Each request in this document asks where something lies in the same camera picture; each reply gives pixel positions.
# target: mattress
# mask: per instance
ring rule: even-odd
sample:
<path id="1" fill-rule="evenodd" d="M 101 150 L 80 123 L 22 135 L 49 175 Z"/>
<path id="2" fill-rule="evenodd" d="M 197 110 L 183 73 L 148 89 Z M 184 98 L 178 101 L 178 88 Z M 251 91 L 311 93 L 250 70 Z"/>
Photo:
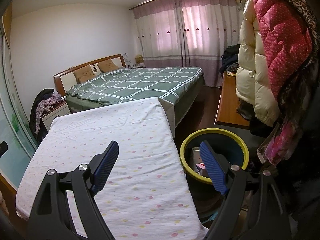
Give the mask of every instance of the mattress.
<path id="1" fill-rule="evenodd" d="M 114 237 L 203 239 L 207 229 L 198 219 L 171 135 L 170 105 L 147 98 L 56 118 L 22 178 L 16 196 L 20 216 L 29 217 L 46 171 L 72 171 L 114 140 L 119 157 L 94 197 Z M 76 230 L 85 236 L 71 192 L 68 201 Z"/>
<path id="2" fill-rule="evenodd" d="M 179 124 L 187 111 L 190 109 L 192 103 L 196 99 L 201 87 L 204 86 L 204 78 L 201 76 L 192 86 L 190 86 L 186 93 L 180 97 L 180 100 L 175 103 L 174 117 L 175 126 Z M 89 109 L 94 109 L 104 106 L 103 103 L 95 102 L 87 99 L 80 99 L 77 96 L 67 96 L 66 102 L 71 113 L 77 113 Z"/>

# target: white wall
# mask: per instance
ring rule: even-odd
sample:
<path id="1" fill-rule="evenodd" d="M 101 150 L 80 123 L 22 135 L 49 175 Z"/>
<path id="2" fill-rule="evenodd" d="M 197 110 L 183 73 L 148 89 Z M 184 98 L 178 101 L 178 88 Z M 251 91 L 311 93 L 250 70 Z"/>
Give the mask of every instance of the white wall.
<path id="1" fill-rule="evenodd" d="M 37 94 L 55 88 L 53 75 L 119 53 L 135 56 L 132 12 L 102 4 L 48 7 L 12 20 L 12 70 L 30 116 Z"/>

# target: pillow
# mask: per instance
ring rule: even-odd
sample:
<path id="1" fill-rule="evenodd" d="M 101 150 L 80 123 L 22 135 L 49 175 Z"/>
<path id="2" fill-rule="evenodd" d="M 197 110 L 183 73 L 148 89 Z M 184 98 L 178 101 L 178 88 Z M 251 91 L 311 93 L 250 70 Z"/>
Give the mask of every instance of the pillow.
<path id="1" fill-rule="evenodd" d="M 103 73 L 119 69 L 119 67 L 113 63 L 111 58 L 107 59 L 105 61 L 102 61 L 102 62 L 98 63 L 97 65 L 98 65 L 100 71 Z"/>
<path id="2" fill-rule="evenodd" d="M 92 72 L 91 66 L 87 65 L 85 67 L 79 68 L 73 72 L 76 77 L 77 83 L 84 83 L 89 79 L 96 77 L 96 75 Z"/>

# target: wooden dresser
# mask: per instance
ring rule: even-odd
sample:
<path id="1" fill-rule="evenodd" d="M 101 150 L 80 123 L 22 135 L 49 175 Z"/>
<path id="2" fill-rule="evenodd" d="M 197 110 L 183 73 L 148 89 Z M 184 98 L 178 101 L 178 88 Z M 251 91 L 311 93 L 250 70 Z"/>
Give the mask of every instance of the wooden dresser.
<path id="1" fill-rule="evenodd" d="M 249 129 L 249 122 L 237 112 L 236 77 L 223 74 L 222 91 L 214 124 Z"/>

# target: pink curtain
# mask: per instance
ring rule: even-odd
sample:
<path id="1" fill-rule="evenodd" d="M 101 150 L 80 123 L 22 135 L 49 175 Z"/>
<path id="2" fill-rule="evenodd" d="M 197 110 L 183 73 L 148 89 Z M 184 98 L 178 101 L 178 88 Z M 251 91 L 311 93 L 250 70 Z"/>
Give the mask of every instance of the pink curtain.
<path id="1" fill-rule="evenodd" d="M 133 12 L 146 67 L 197 66 L 206 85 L 222 85 L 220 55 L 239 41 L 235 0 L 156 0 Z"/>

